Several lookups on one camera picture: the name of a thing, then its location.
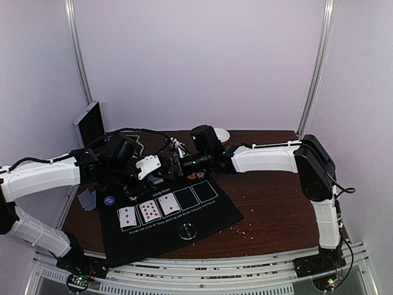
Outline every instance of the cable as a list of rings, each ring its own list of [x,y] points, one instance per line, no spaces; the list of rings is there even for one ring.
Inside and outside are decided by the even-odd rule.
[[[347,187],[344,188],[340,183],[337,182],[337,180],[330,175],[330,173],[326,170],[325,168],[325,164],[323,163],[321,157],[319,156],[319,154],[317,153],[317,151],[315,150],[315,148],[313,148],[312,146],[309,146],[308,144],[302,143],[301,147],[303,148],[307,148],[309,151],[311,151],[311,153],[315,156],[315,158],[317,159],[317,161],[320,163],[321,167],[324,169],[326,175],[330,178],[330,180],[339,188],[341,189],[341,192],[336,196],[336,198],[338,198],[342,193],[347,193],[347,194],[353,194],[356,192],[356,189],[354,187]]]
[[[81,151],[79,151],[78,154],[80,154],[81,152],[86,151],[88,148],[90,148],[95,143],[97,143],[97,142],[99,142],[101,140],[104,140],[105,138],[107,138],[107,137],[109,137],[109,136],[111,136],[113,134],[120,133],[120,132],[123,132],[123,131],[146,132],[146,133],[158,134],[158,135],[161,135],[161,136],[164,136],[165,138],[167,138],[168,140],[166,141],[165,145],[161,149],[159,149],[156,152],[156,154],[159,154],[161,151],[166,149],[169,146],[170,139],[171,139],[169,137],[169,135],[167,135],[166,133],[161,132],[161,131],[155,131],[155,130],[150,130],[150,129],[145,129],[145,128],[122,128],[122,129],[118,129],[118,130],[114,130],[112,132],[109,132],[109,133],[107,133],[107,134],[105,134],[103,136],[100,136],[99,138],[93,140],[91,143],[86,145]],[[71,158],[73,156],[74,156],[74,154],[70,153],[70,154],[64,155],[64,156],[59,157],[59,158],[54,158],[52,160],[42,160],[42,159],[37,159],[37,158],[34,158],[34,157],[25,157],[25,158],[20,159],[17,162],[15,162],[10,168],[8,168],[6,170],[3,170],[3,171],[0,171],[0,174],[11,172],[12,170],[15,170],[21,163],[26,162],[26,161],[43,163],[43,164],[51,164],[51,163],[55,163],[55,162],[59,162],[59,161],[62,161],[62,160],[69,159],[69,158]]]
[[[73,157],[73,155],[68,154],[68,155],[64,155],[62,157],[59,158],[54,158],[52,160],[42,160],[42,159],[37,159],[37,158],[33,158],[33,157],[25,157],[23,159],[20,159],[18,161],[16,161],[10,168],[0,171],[0,174],[6,173],[6,172],[11,172],[12,170],[16,169],[21,163],[23,162],[27,162],[27,161],[31,161],[31,162],[37,162],[37,163],[43,163],[43,164],[51,164],[51,163],[55,163],[55,162],[59,162],[62,160],[66,160]]]
[[[340,284],[338,284],[338,286],[336,286],[335,289],[337,289],[338,287],[340,287],[340,286],[344,283],[344,281],[348,278],[348,275],[349,275],[349,273],[350,273],[351,270],[352,270],[352,266],[354,265],[354,260],[355,260],[354,252],[353,252],[351,246],[349,245],[349,243],[343,238],[343,231],[342,231],[341,229],[340,229],[340,235],[341,235],[341,237],[342,237],[344,243],[345,243],[346,246],[348,247],[349,252],[351,252],[352,261],[351,261],[351,265],[349,266],[348,272],[346,273],[345,277],[342,279],[342,281],[340,281]]]
[[[57,262],[59,262],[61,264],[61,266],[64,267],[65,270],[67,270],[68,272],[70,272],[72,275],[77,275],[80,276],[82,278],[84,278],[87,281],[94,281],[94,278],[90,278],[87,277],[86,275],[82,274],[82,273],[77,273],[75,272],[75,270],[70,269],[69,267],[65,266],[64,263],[62,263],[62,261],[59,259],[59,257],[57,257],[56,255],[54,255],[52,252],[49,251],[49,253],[56,259]]]
[[[165,137],[165,138],[167,139],[165,145],[164,145],[161,149],[159,149],[155,154],[159,154],[160,152],[162,152],[164,149],[166,149],[166,148],[169,146],[169,144],[170,144],[170,142],[171,142],[171,137],[170,137],[169,135],[167,135],[166,133],[161,132],[161,131],[156,131],[156,130],[151,130],[151,129],[145,129],[145,128],[121,128],[121,129],[117,129],[117,130],[108,132],[107,134],[105,134],[105,135],[103,135],[103,136],[100,136],[99,138],[96,138],[96,139],[93,140],[91,143],[89,143],[88,145],[86,145],[86,146],[82,149],[82,152],[84,152],[86,149],[90,148],[90,147],[91,147],[92,145],[94,145],[95,143],[97,143],[97,142],[99,142],[99,141],[101,141],[101,140],[104,140],[105,138],[107,138],[107,137],[109,137],[109,136],[111,136],[111,135],[113,135],[113,134],[120,133],[120,132],[124,132],[124,131],[146,132],[146,133],[161,135],[161,136]]]

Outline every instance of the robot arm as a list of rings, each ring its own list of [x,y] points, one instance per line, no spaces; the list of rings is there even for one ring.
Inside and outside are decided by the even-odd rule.
[[[54,230],[15,205],[15,200],[33,192],[60,186],[91,182],[111,183],[124,187],[126,196],[139,195],[149,185],[148,176],[176,180],[201,170],[237,174],[248,171],[289,171],[298,173],[302,191],[314,207],[318,229],[320,254],[313,259],[295,261],[298,273],[312,275],[335,269],[341,252],[339,228],[341,212],[335,198],[335,166],[324,148],[313,136],[283,144],[222,147],[214,129],[207,125],[191,132],[198,152],[181,152],[173,157],[150,155],[139,159],[140,149],[131,139],[113,135],[98,148],[72,151],[62,160],[48,163],[29,163],[10,171],[0,170],[0,234],[16,235],[41,246],[64,263],[77,264],[84,269],[83,250],[71,234]]]

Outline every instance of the white enclosure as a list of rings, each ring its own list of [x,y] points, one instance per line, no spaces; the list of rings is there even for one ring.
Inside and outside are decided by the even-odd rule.
[[[106,128],[295,130],[325,1],[75,2]]]
[[[78,0],[86,75],[106,130],[296,130],[324,0]],[[344,186],[344,222],[393,294],[393,3],[337,0],[308,128]],[[0,164],[77,148],[85,107],[64,0],[0,0]],[[53,226],[69,188],[17,201]],[[34,248],[0,237],[0,295],[20,294]]]
[[[330,53],[309,132],[357,192],[341,198],[344,223],[363,240],[393,294],[393,2],[339,1]]]
[[[85,106],[64,2],[0,1],[0,163],[77,148],[72,120]],[[20,199],[53,226],[69,188]],[[0,294],[20,294],[35,249],[0,236]]]

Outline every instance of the wooden tabletop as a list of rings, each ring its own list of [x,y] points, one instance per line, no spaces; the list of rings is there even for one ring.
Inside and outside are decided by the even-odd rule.
[[[194,151],[188,132],[168,132]],[[230,131],[229,144],[282,143],[296,138],[292,131]],[[143,134],[145,154],[163,144],[159,136]],[[220,175],[216,180],[244,215],[244,219],[192,245],[158,258],[206,259],[241,257],[299,250],[318,245],[318,231],[310,202],[302,194],[297,174],[249,172]],[[72,232],[85,250],[104,253],[98,211],[84,212],[74,199],[63,230]]]

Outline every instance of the metal frame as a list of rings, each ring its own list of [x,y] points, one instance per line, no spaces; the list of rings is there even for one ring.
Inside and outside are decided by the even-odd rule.
[[[74,53],[75,53],[77,67],[78,67],[80,84],[82,86],[86,104],[89,105],[93,101],[93,99],[91,98],[91,92],[87,81],[85,64],[82,58],[82,51],[80,49],[80,41],[79,41],[75,10],[74,10],[74,0],[65,0],[64,3],[66,6],[66,15],[67,15],[69,31],[72,37],[72,44],[74,46]]]
[[[351,245],[354,265],[362,271],[367,294],[378,295],[370,268],[368,254],[362,242]],[[317,247],[278,254],[223,259],[145,259],[109,269],[106,279],[96,279],[90,289],[100,294],[263,294],[263,291],[287,292],[293,283],[327,275],[297,278],[293,260],[316,254]],[[351,253],[343,246],[348,270]],[[56,260],[44,252],[37,252],[31,267],[24,294],[33,295],[41,277],[64,283],[68,272],[55,267]]]
[[[305,135],[314,112],[315,102],[321,84],[322,68],[327,57],[327,50],[329,47],[330,36],[332,33],[334,8],[335,0],[325,0],[324,18],[322,20],[321,35],[319,37],[319,46],[314,65],[313,77],[311,78],[311,84],[308,90],[306,104],[297,130],[297,134],[300,138],[303,138],[303,136]]]

